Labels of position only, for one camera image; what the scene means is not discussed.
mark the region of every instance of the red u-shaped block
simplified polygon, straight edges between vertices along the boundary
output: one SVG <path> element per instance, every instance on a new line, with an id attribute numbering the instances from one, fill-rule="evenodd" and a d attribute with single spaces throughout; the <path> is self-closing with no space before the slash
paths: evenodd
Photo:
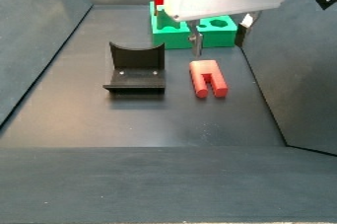
<path id="1" fill-rule="evenodd" d="M 192 61 L 189 63 L 195 94 L 199 98 L 208 95 L 207 84 L 211 83 L 216 97 L 225 97 L 228 86 L 216 60 Z"/>

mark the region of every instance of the green shape sorter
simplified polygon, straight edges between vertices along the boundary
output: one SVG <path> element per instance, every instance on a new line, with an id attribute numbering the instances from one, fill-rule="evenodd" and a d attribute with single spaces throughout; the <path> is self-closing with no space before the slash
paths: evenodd
<path id="1" fill-rule="evenodd" d="M 159 16 L 155 15 L 155 11 L 155 2 L 152 1 L 151 17 L 153 45 L 165 43 L 165 49 L 192 48 L 192 44 L 187 39 L 191 34 L 187 22 L 181 22 L 180 28 L 175 28 L 175 21 L 171 20 L 172 23 L 169 24 L 164 6 L 159 6 L 159 16 L 164 18 L 160 22 L 168 24 L 163 29 L 159 29 Z M 235 46 L 237 26 L 229 16 L 201 19 L 197 29 L 204 35 L 203 47 Z"/>

